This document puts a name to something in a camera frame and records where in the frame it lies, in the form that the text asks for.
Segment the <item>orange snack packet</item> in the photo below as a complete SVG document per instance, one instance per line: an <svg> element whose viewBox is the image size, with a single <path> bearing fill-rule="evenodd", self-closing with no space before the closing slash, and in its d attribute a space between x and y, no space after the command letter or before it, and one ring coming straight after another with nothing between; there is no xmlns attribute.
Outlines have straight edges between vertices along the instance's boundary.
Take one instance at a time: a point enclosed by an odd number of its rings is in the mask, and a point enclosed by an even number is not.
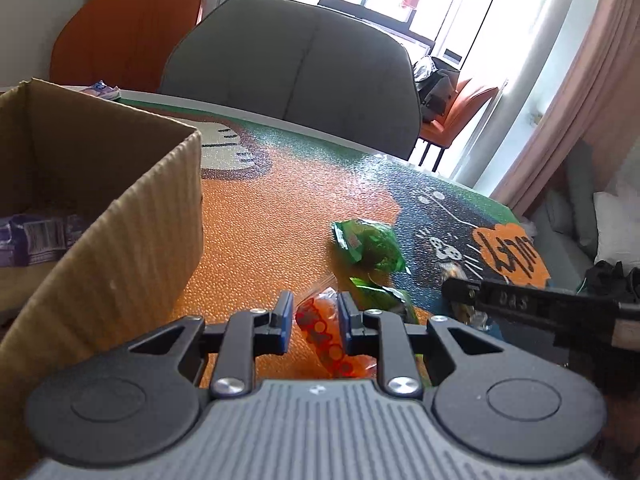
<svg viewBox="0 0 640 480"><path fill-rule="evenodd" d="M338 322L337 291L327 287L302 300L295 321L306 343L334 379L373 378L376 362L370 356L349 356L343 346Z"/></svg>

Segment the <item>purple white biscuit packet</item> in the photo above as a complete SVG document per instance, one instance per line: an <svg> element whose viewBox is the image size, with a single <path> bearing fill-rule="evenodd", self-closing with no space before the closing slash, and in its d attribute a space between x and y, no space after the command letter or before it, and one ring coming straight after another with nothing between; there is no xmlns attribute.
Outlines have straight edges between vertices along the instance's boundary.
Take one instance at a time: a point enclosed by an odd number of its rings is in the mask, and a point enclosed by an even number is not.
<svg viewBox="0 0 640 480"><path fill-rule="evenodd" d="M57 262L88 229L89 223L70 214L47 217L41 214L14 214L0 224L0 264L2 268L22 268Z"/></svg>

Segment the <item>flat green snack packet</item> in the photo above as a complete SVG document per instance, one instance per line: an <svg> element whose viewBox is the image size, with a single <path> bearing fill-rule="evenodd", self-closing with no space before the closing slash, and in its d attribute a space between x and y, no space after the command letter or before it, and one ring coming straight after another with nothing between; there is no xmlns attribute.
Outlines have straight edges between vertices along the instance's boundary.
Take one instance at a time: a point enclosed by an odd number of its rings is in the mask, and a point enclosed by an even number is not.
<svg viewBox="0 0 640 480"><path fill-rule="evenodd" d="M362 278L350 278L350 281L360 310L378 309L392 312L398 314L405 323L419 323L413 302L404 290Z"/></svg>

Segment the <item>black clothes pile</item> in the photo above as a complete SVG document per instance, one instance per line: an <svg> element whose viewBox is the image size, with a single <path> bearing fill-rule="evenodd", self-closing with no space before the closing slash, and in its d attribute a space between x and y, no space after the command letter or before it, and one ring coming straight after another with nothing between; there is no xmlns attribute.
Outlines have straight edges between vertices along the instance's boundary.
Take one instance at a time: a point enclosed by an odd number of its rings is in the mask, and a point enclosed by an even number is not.
<svg viewBox="0 0 640 480"><path fill-rule="evenodd" d="M601 260L586 271L578 294L623 304L638 304L639 269L625 271L620 261L611 264Z"/></svg>

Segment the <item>round green snack packet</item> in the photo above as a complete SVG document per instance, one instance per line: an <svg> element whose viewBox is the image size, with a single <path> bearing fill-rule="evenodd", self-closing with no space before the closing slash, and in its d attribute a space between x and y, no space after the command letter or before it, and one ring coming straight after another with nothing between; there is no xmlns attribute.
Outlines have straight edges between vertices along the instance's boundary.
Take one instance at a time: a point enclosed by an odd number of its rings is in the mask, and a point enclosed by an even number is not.
<svg viewBox="0 0 640 480"><path fill-rule="evenodd" d="M331 223L335 244L351 264L384 273L406 270L398 238L391 226L368 219Z"/></svg>

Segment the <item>grey sofa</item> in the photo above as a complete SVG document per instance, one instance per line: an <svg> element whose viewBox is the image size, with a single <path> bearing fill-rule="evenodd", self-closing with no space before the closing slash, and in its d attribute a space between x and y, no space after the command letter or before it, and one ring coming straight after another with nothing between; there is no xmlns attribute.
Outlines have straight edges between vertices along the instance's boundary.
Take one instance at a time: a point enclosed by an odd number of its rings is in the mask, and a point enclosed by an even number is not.
<svg viewBox="0 0 640 480"><path fill-rule="evenodd" d="M639 148L635 146L608 184L596 183L592 148L578 142L532 214L534 245L553 287L577 290L596 262L598 230L593 194L607 192L639 203Z"/></svg>

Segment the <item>small white snack packet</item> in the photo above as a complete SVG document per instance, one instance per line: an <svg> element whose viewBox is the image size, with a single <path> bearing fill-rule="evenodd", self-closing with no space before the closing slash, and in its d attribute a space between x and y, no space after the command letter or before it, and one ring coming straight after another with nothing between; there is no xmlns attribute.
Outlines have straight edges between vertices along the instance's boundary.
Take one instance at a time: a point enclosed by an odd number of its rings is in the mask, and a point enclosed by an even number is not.
<svg viewBox="0 0 640 480"><path fill-rule="evenodd" d="M446 278L462 278L462 280L465 280L466 274L457 263L447 263L442 271L442 279L446 280ZM452 312L454 312L454 317L459 322L472 326L481 332L488 331L489 316L485 312L477 311L468 304L460 304L460 302L454 300L450 300L449 304Z"/></svg>

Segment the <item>white pillow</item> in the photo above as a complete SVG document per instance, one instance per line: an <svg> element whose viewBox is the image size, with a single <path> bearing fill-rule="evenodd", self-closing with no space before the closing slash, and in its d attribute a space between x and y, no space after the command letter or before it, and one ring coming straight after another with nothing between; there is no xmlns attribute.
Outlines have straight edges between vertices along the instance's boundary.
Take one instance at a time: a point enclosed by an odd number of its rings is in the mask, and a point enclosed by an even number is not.
<svg viewBox="0 0 640 480"><path fill-rule="evenodd" d="M639 203L607 192L593 194L598 230L594 262L620 263L626 273L639 267Z"/></svg>

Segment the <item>colourful cat table mat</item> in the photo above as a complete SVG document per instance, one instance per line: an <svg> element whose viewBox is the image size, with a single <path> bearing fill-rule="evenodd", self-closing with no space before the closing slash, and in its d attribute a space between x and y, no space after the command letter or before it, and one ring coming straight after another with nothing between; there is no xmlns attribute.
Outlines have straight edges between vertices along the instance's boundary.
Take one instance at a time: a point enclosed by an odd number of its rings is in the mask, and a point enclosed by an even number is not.
<svg viewBox="0 0 640 480"><path fill-rule="evenodd" d="M448 271L544 287L550 273L509 208L402 160L306 134L264 118L136 93L127 104L176 118L203 136L203 253L160 322L186 314L219 322L268 307L288 289L303 297L356 280L405 292L420 321L448 314ZM391 226L405 259L394 274L351 264L335 243L337 221Z"/></svg>

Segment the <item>brown cardboard box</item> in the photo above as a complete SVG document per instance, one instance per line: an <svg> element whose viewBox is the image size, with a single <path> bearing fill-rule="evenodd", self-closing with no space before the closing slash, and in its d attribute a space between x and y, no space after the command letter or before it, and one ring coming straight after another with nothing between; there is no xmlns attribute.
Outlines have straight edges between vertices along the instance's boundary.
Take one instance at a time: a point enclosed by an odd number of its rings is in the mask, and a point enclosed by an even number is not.
<svg viewBox="0 0 640 480"><path fill-rule="evenodd" d="M1 341L1 474L39 457L24 422L43 378L166 321L203 252L198 129L33 79L1 98L1 212L87 229Z"/></svg>

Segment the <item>orange chair by window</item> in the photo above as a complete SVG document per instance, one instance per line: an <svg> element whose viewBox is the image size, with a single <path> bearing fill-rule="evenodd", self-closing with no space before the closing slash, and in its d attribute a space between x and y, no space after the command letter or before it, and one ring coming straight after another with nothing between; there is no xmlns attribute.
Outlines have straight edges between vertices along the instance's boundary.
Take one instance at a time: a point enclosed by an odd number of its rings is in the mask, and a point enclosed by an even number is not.
<svg viewBox="0 0 640 480"><path fill-rule="evenodd" d="M437 146L439 153L432 168L432 171L436 172L442 156L454 143L456 137L487 103L495 99L498 92L498 87L475 88L471 79L459 81L454 98L445 110L445 115L436 116L430 122L422 124L420 139L426 142L426 147L419 165L423 165L431 146Z"/></svg>

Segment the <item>pink curtain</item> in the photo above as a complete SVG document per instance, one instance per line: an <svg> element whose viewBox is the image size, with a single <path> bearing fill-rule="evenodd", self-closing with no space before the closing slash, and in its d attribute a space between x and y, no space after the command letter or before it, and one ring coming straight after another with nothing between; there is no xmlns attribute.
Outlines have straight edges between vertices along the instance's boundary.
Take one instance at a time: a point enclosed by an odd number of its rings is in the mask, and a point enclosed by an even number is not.
<svg viewBox="0 0 640 480"><path fill-rule="evenodd" d="M598 1L548 112L491 197L526 214L580 140L600 184L639 142L639 0Z"/></svg>

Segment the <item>dark backpack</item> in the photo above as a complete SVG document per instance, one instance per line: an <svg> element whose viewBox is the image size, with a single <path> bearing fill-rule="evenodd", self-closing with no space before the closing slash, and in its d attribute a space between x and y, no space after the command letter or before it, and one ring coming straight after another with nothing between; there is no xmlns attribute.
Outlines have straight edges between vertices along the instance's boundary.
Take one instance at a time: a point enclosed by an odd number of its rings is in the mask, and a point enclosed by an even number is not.
<svg viewBox="0 0 640 480"><path fill-rule="evenodd" d="M413 65L413 79L418 92L422 120L432 122L444 117L457 96L460 70L431 55L424 55Z"/></svg>

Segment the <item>grey upholstered chair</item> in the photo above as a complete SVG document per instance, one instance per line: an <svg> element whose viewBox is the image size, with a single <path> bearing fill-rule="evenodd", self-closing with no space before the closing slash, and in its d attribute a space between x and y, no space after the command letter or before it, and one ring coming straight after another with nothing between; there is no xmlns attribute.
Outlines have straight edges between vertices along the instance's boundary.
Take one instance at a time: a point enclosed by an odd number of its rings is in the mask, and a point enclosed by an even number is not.
<svg viewBox="0 0 640 480"><path fill-rule="evenodd" d="M292 0L226 0L169 55L166 96L237 108L408 159L421 113L406 49Z"/></svg>

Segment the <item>small blue pink packet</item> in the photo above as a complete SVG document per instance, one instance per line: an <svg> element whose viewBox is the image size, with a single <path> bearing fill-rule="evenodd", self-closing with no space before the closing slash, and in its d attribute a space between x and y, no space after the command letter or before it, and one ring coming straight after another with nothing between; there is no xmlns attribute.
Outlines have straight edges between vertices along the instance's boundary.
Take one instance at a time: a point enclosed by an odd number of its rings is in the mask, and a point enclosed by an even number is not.
<svg viewBox="0 0 640 480"><path fill-rule="evenodd" d="M111 87L102 80L89 87L82 88L81 92L88 94L88 96L96 96L97 98L109 101L117 101L122 96L117 86Z"/></svg>

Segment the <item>orange chair by wall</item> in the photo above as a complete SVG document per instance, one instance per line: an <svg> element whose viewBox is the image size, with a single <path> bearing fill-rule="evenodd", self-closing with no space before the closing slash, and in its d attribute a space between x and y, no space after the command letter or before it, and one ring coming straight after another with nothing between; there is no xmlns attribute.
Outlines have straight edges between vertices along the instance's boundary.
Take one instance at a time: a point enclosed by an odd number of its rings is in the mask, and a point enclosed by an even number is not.
<svg viewBox="0 0 640 480"><path fill-rule="evenodd" d="M155 92L168 56L202 17L203 0L88 0L55 40L49 80Z"/></svg>

